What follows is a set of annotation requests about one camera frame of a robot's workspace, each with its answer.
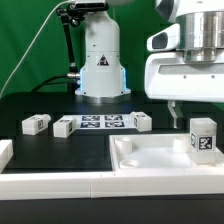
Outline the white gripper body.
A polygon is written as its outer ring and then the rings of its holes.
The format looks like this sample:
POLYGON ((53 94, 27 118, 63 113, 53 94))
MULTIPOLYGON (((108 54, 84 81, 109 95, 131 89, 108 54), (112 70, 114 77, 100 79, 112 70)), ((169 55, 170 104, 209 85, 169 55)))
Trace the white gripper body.
POLYGON ((152 54, 144 89, 150 99, 224 103, 224 50, 214 62, 185 63, 182 52, 152 54))

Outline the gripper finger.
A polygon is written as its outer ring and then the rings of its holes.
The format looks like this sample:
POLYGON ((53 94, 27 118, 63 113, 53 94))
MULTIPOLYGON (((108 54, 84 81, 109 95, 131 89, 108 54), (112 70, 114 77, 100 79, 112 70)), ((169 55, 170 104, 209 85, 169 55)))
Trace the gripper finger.
POLYGON ((175 100, 169 100, 168 109, 173 117, 173 127, 175 129, 180 129, 182 127, 183 114, 179 102, 175 100))

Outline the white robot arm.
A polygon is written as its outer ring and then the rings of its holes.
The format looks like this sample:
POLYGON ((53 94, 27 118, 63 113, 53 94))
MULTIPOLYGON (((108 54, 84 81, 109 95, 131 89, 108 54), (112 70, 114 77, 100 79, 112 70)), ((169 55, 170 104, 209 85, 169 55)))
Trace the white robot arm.
MULTIPOLYGON (((104 1, 76 3, 89 10, 78 94, 96 103, 130 92, 119 59, 119 26, 95 6, 104 1)), ((155 0, 155 9, 171 25, 147 40, 146 95, 168 102, 224 102, 224 0, 155 0)))

